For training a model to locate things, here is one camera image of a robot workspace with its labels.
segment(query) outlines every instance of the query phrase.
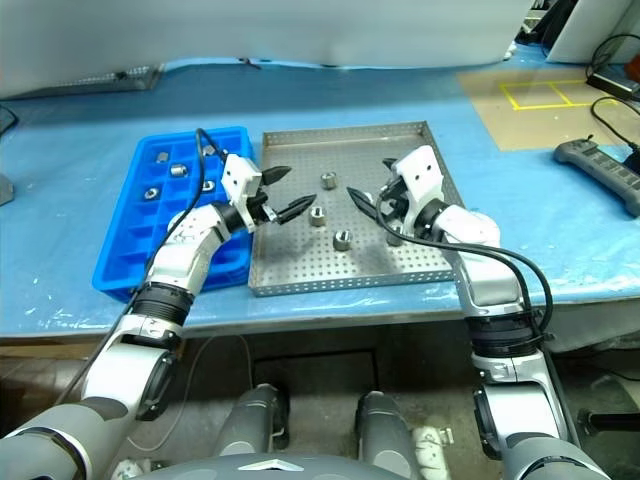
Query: black cord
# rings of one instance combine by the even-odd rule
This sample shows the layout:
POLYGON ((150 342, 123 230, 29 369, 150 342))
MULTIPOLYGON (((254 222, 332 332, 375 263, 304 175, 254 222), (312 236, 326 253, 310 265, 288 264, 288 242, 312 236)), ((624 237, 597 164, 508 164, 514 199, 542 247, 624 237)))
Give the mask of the black cord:
POLYGON ((611 133, 613 133, 616 137, 618 137, 620 140, 622 140, 624 143, 626 143, 627 145, 629 145, 632 149, 633 148, 637 148, 637 144, 631 140, 629 140, 627 137, 625 137, 624 135, 622 135, 620 132, 618 132, 609 122, 607 122, 604 118, 602 118, 600 116, 600 114, 598 112, 596 112, 596 105, 600 102, 603 102, 605 100, 615 100, 616 102, 621 103, 622 105, 626 106, 627 108, 631 109, 633 111, 633 113, 635 113, 636 115, 640 116, 640 110, 638 110, 633 104, 625 101, 625 100, 620 100, 619 98, 616 97, 600 97, 598 98, 596 101, 594 101, 591 104, 591 115, 593 115, 593 117, 598 120, 600 123, 602 123, 605 127, 607 127, 609 130, 611 130, 611 133))
POLYGON ((180 223, 187 217, 187 215, 189 215, 191 213, 191 211, 194 209, 194 207, 196 206, 196 204, 200 200, 200 196, 202 195, 202 188, 203 188, 203 184, 204 184, 204 172, 205 172, 204 152, 203 152, 203 149, 202 149, 202 139, 201 139, 201 137, 204 137, 207 140, 207 142, 213 147, 213 149, 215 151, 215 154, 217 154, 223 161, 226 160, 226 157, 227 157, 226 151, 220 150, 218 148, 218 145, 216 144, 216 142, 211 138, 211 136, 209 136, 209 134, 207 132, 205 132, 201 128, 198 128, 196 130, 195 136, 196 136, 196 150, 198 152, 198 164, 199 164, 198 189, 196 191, 196 194, 193 196, 193 199, 189 203, 189 206, 186 208, 186 210, 184 210, 182 212, 182 214, 178 217, 178 219, 173 223, 171 228, 169 228, 167 230, 167 233, 162 238, 162 241, 158 244, 158 246, 154 250, 153 255, 151 255, 151 257, 147 261, 147 264, 146 264, 145 269, 144 269, 144 273, 142 274, 142 279, 140 280, 140 283, 138 284, 138 286, 133 291, 133 293, 131 295, 131 298, 129 299, 129 302, 127 302, 127 304, 125 305, 125 307, 122 310, 122 312, 120 313, 120 315, 118 315, 118 317, 116 318, 116 321, 113 322, 113 325, 111 326, 111 328, 109 329, 107 334, 102 338, 102 340, 100 340, 100 343, 95 348, 93 353, 89 356, 87 361, 82 364, 80 369, 76 372, 76 374, 73 376, 71 381, 67 384, 65 389, 60 393, 60 395, 58 396, 58 398, 56 399, 56 401, 53 404, 54 406, 61 404, 62 402, 64 402, 68 398, 69 394, 73 391, 73 389, 78 384, 78 382, 87 373, 87 370, 89 370, 89 367, 91 367, 91 365, 93 365, 93 362, 95 362, 95 360, 98 358, 98 355, 100 355, 100 353, 102 353, 104 347, 107 345, 107 342, 113 336, 113 334, 116 332, 116 330, 118 328, 118 325, 120 325, 120 321, 122 320, 122 317, 124 317, 126 314, 129 313, 129 310, 131 309, 131 306, 133 305, 133 302, 135 301, 136 297, 138 296, 138 293, 140 292, 140 290, 142 290, 142 287, 144 287, 146 279, 147 279, 147 275, 149 274, 149 270, 151 270, 151 266, 153 265, 153 262, 154 262, 154 260, 156 258, 156 255, 158 254, 158 252, 160 251, 162 246, 171 237, 171 235, 173 235, 173 233, 175 232, 176 228, 178 228, 180 223))
POLYGON ((585 363, 584 366, 585 367, 589 367, 589 368, 593 368, 595 370, 599 370, 599 371, 601 371, 603 373, 608 373, 609 375, 614 375, 616 377, 620 377, 620 378, 622 378, 624 380, 628 380, 629 382, 640 382, 640 378, 630 377, 628 375, 625 375, 624 373, 617 372, 617 371, 612 370, 610 368, 600 367, 598 365, 593 365, 591 363, 585 363))
POLYGON ((20 122, 18 116, 13 112, 13 110, 8 109, 7 107, 0 105, 0 109, 4 110, 11 116, 11 121, 7 125, 0 125, 0 137, 9 130, 10 128, 15 127, 20 122))
POLYGON ((598 57, 598 55, 600 54, 600 51, 602 50, 602 48, 604 48, 605 45, 607 45, 612 40, 615 40, 616 38, 627 38, 627 37, 640 40, 640 36, 634 35, 633 33, 619 33, 617 35, 613 35, 603 40, 602 43, 600 43, 600 45, 598 45, 596 49, 593 51, 593 55, 591 56, 591 62, 589 62, 584 67, 585 76, 589 78, 594 72, 598 71, 598 69, 604 66, 611 58, 610 53, 605 53, 600 55, 600 57, 598 57))
POLYGON ((393 228, 391 228, 391 226, 389 226, 389 224, 384 219, 381 206, 382 206, 382 196, 378 196, 378 200, 376 201, 376 217, 377 217, 378 223, 387 232, 389 232, 391 235, 394 235, 395 237, 398 237, 407 242, 415 243, 417 245, 422 245, 425 247, 433 247, 433 248, 439 248, 441 250, 453 250, 458 252, 483 255, 485 257, 492 258, 493 260, 497 260, 498 262, 504 264, 506 267, 509 268, 509 270, 513 272, 513 274, 516 276, 516 279, 518 280, 518 283, 520 284, 520 289, 522 290, 524 310, 531 311, 531 297, 529 296, 529 288, 527 287, 527 282, 525 281, 524 276, 522 275, 522 272, 520 271, 520 269, 516 265, 514 265, 513 262, 505 258, 503 255, 515 258, 516 260, 527 265, 533 271, 536 277, 538 277, 538 280, 540 281, 542 285, 542 289, 544 291, 544 297, 545 297, 544 315, 539 325, 536 325, 535 322, 533 322, 533 325, 532 325, 534 327, 534 333, 536 333, 537 336, 544 333, 544 331, 549 326, 549 322, 551 321, 551 316, 553 314, 553 296, 551 294, 551 287, 549 286, 549 282, 547 281, 546 277, 544 276, 540 268, 538 268, 538 266, 535 263, 533 263, 527 257, 520 255, 519 253, 513 252, 511 250, 507 250, 504 248, 489 247, 486 245, 478 245, 478 244, 472 244, 472 243, 452 244, 452 243, 434 242, 429 240, 423 240, 420 238, 409 237, 407 235, 396 232, 393 228))
POLYGON ((556 391, 556 397, 558 398, 558 403, 560 404, 560 409, 562 410, 564 421, 567 424, 567 429, 569 430, 571 443, 573 443, 578 448, 582 448, 580 445, 580 437, 578 437, 578 432, 576 431, 576 426, 573 422, 573 415, 571 415, 571 410, 569 409, 567 396, 564 393, 564 388, 562 386, 562 382, 560 381, 560 375, 558 375, 558 370, 556 369, 556 364, 553 362, 551 353, 544 343, 540 345, 540 349, 542 350, 542 354, 544 355, 544 360, 547 364, 547 370, 549 371, 549 378, 551 379, 551 384, 554 386, 554 389, 556 391))
POLYGON ((595 357, 599 357, 601 355, 604 355, 606 353, 611 353, 611 352, 637 352, 639 351, 640 348, 636 348, 636 347, 630 347, 630 348, 606 348, 604 350, 596 350, 596 351, 590 351, 589 353, 584 353, 584 355, 572 355, 571 353, 558 353, 555 356, 557 358, 559 358, 560 360, 584 360, 587 358, 595 358, 595 357))

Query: metal nut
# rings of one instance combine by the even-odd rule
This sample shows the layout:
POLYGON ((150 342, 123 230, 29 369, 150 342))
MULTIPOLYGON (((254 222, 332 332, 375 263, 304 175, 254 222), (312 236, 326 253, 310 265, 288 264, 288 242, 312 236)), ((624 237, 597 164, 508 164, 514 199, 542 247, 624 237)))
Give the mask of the metal nut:
POLYGON ((186 177, 188 170, 187 167, 181 163, 176 163, 175 165, 171 165, 170 172, 172 177, 186 177))
POLYGON ((309 209, 309 222, 314 227, 322 227, 327 224, 327 217, 324 216, 324 208, 311 207, 309 209))
POLYGON ((349 230, 339 230, 333 236, 333 248, 339 252, 346 252, 351 248, 353 235, 349 230))
MULTIPOLYGON (((394 232, 402 234, 402 227, 400 225, 396 225, 395 227, 391 227, 394 232)), ((399 247, 402 245, 403 241, 401 238, 392 235, 390 232, 387 232, 387 244, 390 247, 399 247)))
POLYGON ((336 172, 323 173, 320 175, 320 181, 322 182, 322 188, 333 190, 338 186, 338 175, 336 175, 336 172))
POLYGON ((203 192, 212 192, 216 188, 216 182, 213 180, 205 180, 202 184, 203 192))
POLYGON ((144 192, 145 200, 153 200, 160 195, 160 189, 156 187, 151 187, 149 190, 144 192))

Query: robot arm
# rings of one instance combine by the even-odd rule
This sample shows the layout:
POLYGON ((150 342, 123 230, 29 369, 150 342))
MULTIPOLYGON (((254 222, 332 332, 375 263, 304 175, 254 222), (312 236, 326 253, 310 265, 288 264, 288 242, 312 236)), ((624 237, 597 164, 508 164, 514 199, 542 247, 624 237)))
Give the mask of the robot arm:
POLYGON ((129 312, 89 369, 81 401, 50 408, 0 440, 1 478, 103 478, 131 424, 153 420, 166 407, 182 326, 214 253, 235 231, 286 223, 315 198, 302 197, 274 211, 266 204, 263 187, 290 168, 261 172, 249 159, 224 157, 222 184, 229 203, 195 208, 176 225, 156 253, 129 312), (37 453, 27 458, 29 452, 37 453))
MULTIPOLYGON (((431 147, 384 163, 391 179, 380 192, 378 207, 388 201, 391 212, 380 212, 383 221, 400 220, 406 236, 463 249, 469 244, 500 246, 500 231, 488 216, 443 201, 443 176, 431 147)), ((363 213, 378 220, 378 208, 362 192, 350 188, 349 193, 363 213)), ((469 327, 471 360, 483 380, 474 401, 485 453, 503 460, 508 480, 609 478, 568 441, 570 420, 537 348, 533 313, 525 308, 513 271, 478 253, 442 252, 469 327)))

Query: metal perforated tray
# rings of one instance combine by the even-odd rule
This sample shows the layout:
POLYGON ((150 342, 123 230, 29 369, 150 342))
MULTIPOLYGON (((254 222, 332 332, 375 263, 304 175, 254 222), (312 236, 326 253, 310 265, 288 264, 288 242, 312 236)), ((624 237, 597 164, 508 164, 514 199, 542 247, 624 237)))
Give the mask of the metal perforated tray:
POLYGON ((387 245, 382 228, 356 209, 346 191, 350 186, 375 197, 390 175, 382 159, 402 158, 421 145, 431 145, 436 153, 444 175, 445 201, 462 205, 426 122, 265 133, 262 168, 293 168, 270 187, 269 204, 282 208, 294 198, 317 193, 314 205, 324 207, 327 223, 313 227, 305 213, 288 224, 258 229, 249 274, 254 293, 266 296, 451 279, 451 268, 438 250, 407 243, 387 245), (338 175, 338 188, 323 190, 320 176, 331 171, 338 175), (343 229, 352 232, 352 247, 337 252, 333 235, 343 229))

